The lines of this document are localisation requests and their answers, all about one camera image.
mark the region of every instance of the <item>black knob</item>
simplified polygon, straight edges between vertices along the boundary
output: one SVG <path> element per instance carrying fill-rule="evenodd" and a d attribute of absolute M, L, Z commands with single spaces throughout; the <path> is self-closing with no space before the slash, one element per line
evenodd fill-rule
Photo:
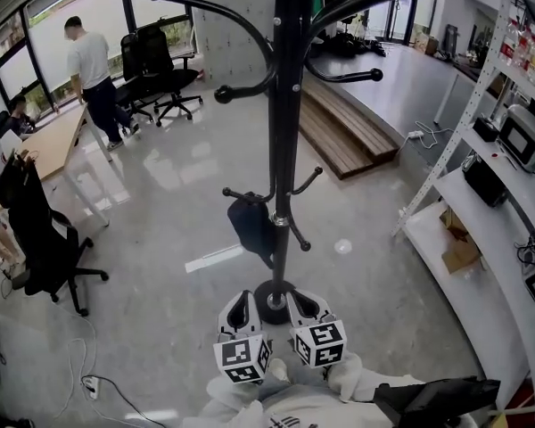
<path fill-rule="evenodd" d="M 234 98 L 234 89 L 230 86 L 221 86 L 214 92 L 214 98 L 216 98 L 218 103 L 230 103 Z"/>
<path fill-rule="evenodd" d="M 383 79 L 383 71 L 377 68 L 371 69 L 372 80 L 378 82 Z"/>

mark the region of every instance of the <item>white t-shirt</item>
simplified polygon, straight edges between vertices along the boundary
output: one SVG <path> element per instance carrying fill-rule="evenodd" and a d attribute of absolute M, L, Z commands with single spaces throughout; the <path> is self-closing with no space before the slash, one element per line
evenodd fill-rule
<path fill-rule="evenodd" d="M 68 70 L 70 76 L 79 74 L 81 86 L 90 89 L 108 78 L 109 66 L 107 53 L 109 45 L 100 33 L 87 32 L 75 40 L 68 54 Z"/>

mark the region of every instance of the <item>pegboard wall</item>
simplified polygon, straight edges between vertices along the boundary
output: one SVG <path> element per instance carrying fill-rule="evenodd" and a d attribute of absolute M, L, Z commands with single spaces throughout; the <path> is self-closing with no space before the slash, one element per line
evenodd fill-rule
<path fill-rule="evenodd" d="M 275 0 L 208 1 L 240 13 L 262 35 L 271 38 Z M 194 9 L 193 18 L 207 82 L 213 86 L 242 86 L 265 75 L 266 64 L 261 51 L 244 29 L 213 12 Z"/>

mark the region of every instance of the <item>black and white cube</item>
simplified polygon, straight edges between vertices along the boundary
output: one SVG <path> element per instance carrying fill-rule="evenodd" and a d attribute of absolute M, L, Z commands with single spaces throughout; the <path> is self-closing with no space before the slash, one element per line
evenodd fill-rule
<path fill-rule="evenodd" d="M 295 352 L 309 367 L 329 366 L 342 360 L 347 335 L 341 320 L 293 328 Z"/>
<path fill-rule="evenodd" d="M 233 383 L 262 380 L 268 370 L 271 351 L 264 334 L 214 344 L 214 355 L 221 373 Z"/>

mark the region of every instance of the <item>shelving unit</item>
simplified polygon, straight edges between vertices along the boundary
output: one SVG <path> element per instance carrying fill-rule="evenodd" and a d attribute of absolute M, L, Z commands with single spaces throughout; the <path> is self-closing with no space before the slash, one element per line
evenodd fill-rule
<path fill-rule="evenodd" d="M 472 130 L 481 98 L 499 73 L 535 100 L 535 86 L 498 57 L 509 21 L 510 2 L 501 0 L 487 60 L 454 135 L 393 230 L 393 234 L 404 230 L 432 271 L 456 311 L 485 374 L 502 382 L 498 407 L 506 406 L 527 372 L 535 392 L 535 301 L 525 287 L 514 247 L 515 243 L 527 242 L 529 229 L 535 232 L 535 175 L 522 170 L 497 144 L 484 142 Z M 446 165 L 462 141 L 501 179 L 515 207 L 506 202 L 491 208 L 466 183 L 461 169 L 446 174 Z M 444 202 L 416 212 L 431 188 L 440 193 Z M 441 255 L 452 238 L 439 220 L 446 204 L 476 242 L 489 267 L 487 271 L 474 264 L 448 275 Z"/>

